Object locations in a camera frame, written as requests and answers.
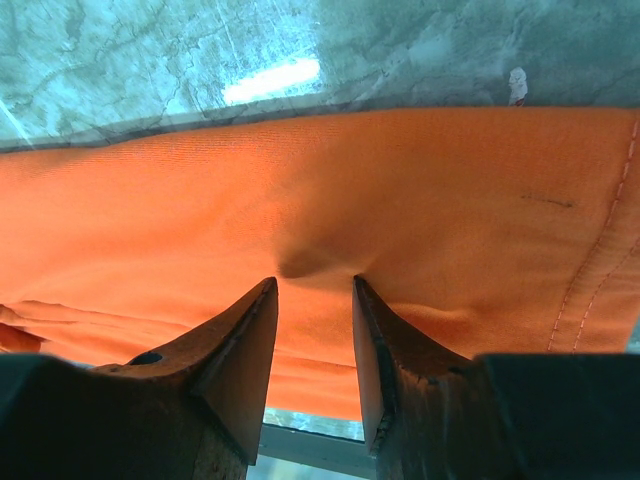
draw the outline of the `orange cloth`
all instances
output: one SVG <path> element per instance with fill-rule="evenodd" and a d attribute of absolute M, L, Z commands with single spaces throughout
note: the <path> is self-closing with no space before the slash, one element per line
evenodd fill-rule
<path fill-rule="evenodd" d="M 633 110 L 415 109 L 6 154 L 3 344 L 126 362 L 276 274 L 268 404 L 357 419 L 363 274 L 466 356 L 619 352 L 640 311 L 637 134 Z"/>

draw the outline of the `dark pen mark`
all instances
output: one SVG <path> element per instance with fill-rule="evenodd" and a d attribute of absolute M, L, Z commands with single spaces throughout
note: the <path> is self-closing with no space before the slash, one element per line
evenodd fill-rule
<path fill-rule="evenodd" d="M 535 200 L 537 202 L 552 203 L 554 205 L 559 205 L 559 206 L 564 207 L 564 208 L 572 208 L 573 207 L 573 202 L 563 202 L 561 200 L 553 200 L 551 198 L 538 197 L 538 196 L 535 196 L 535 195 L 522 195 L 520 198 L 522 198 L 524 200 Z"/>

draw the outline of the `metal jaw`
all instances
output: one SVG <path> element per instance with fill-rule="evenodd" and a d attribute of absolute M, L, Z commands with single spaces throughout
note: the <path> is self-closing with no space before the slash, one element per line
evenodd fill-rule
<path fill-rule="evenodd" d="M 245 478 L 257 456 L 277 297 L 275 278 L 266 279 L 127 365 L 86 371 L 0 356 L 3 478 Z"/>
<path fill-rule="evenodd" d="M 456 355 L 362 278 L 353 322 L 377 478 L 640 478 L 640 355 Z"/>

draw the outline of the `stitched seam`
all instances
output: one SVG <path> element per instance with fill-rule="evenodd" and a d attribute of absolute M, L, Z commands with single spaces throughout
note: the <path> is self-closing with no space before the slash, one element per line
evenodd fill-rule
<path fill-rule="evenodd" d="M 549 337 L 549 344 L 547 345 L 547 351 L 551 351 L 551 345 L 553 344 L 553 340 L 555 338 L 556 332 L 558 331 L 558 325 L 560 324 L 560 319 L 562 318 L 562 314 L 564 313 L 564 310 L 567 306 L 569 296 L 573 291 L 573 287 L 576 283 L 576 280 L 582 275 L 582 272 L 584 271 L 585 267 L 587 266 L 587 264 L 589 264 L 589 262 L 593 258 L 596 251 L 600 248 L 600 244 L 602 243 L 604 234 L 609 228 L 609 226 L 611 225 L 611 221 L 613 220 L 613 214 L 616 211 L 616 207 L 618 206 L 618 203 L 620 203 L 620 194 L 622 193 L 622 189 L 624 188 L 625 181 L 627 180 L 627 175 L 629 174 L 629 165 L 631 164 L 631 159 L 633 158 L 633 154 L 635 152 L 637 136 L 638 136 L 638 120 L 636 119 L 633 125 L 633 131 L 631 134 L 631 143 L 629 145 L 627 160 L 622 170 L 622 177 L 620 178 L 620 183 L 618 184 L 618 190 L 616 191 L 616 196 L 613 200 L 613 203 L 611 204 L 611 208 L 609 209 L 609 215 L 607 216 L 607 220 L 605 221 L 604 226 L 600 231 L 600 235 L 598 235 L 598 239 L 596 240 L 596 243 L 593 245 L 593 247 L 591 247 L 591 250 L 589 251 L 587 258 L 582 263 L 582 265 L 580 265 L 580 268 L 578 268 L 578 271 L 576 272 L 575 276 L 571 280 L 571 283 L 569 284 L 569 288 L 567 288 L 567 292 L 565 293 L 564 298 L 562 299 L 560 312 L 558 313 L 558 316 L 556 317 L 556 321 L 553 324 L 553 330 L 551 330 L 551 337 Z"/>
<path fill-rule="evenodd" d="M 622 267 L 622 265 L 624 265 L 627 262 L 627 260 L 629 260 L 629 258 L 635 253 L 635 251 L 636 251 L 636 249 L 638 248 L 639 245 L 640 245 L 640 238 L 638 238 L 638 240 L 636 240 L 636 243 L 633 245 L 633 247 L 631 247 L 631 249 L 627 252 L 627 254 L 624 256 L 624 258 L 622 260 L 620 260 L 620 263 L 618 263 L 618 265 L 616 265 L 613 270 L 611 270 L 609 273 L 607 273 L 607 275 L 600 282 L 600 285 L 598 285 L 598 288 L 596 288 L 596 291 L 593 293 L 593 296 L 591 297 L 591 301 L 589 302 L 589 306 L 587 307 L 587 310 L 584 312 L 584 315 L 582 316 L 582 322 L 580 322 L 580 330 L 578 331 L 578 335 L 576 336 L 576 341 L 573 344 L 573 350 L 572 350 L 571 353 L 575 353 L 576 352 L 576 348 L 578 348 L 578 342 L 580 341 L 580 335 L 582 335 L 582 330 L 584 329 L 584 324 L 587 321 L 587 317 L 589 316 L 589 312 L 591 311 L 591 307 L 593 307 L 593 302 L 595 301 L 596 297 L 598 296 L 598 293 L 600 293 L 600 290 L 602 289 L 602 286 L 606 283 L 607 280 L 609 280 L 609 278 L 611 278 L 611 276 L 614 273 L 616 273 L 618 271 L 618 269 L 620 267 Z"/>

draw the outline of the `gray marble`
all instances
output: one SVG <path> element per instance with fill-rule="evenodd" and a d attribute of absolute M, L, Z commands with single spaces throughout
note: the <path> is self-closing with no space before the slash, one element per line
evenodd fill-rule
<path fill-rule="evenodd" d="M 0 0 L 0 148 L 398 106 L 640 106 L 637 0 Z"/>

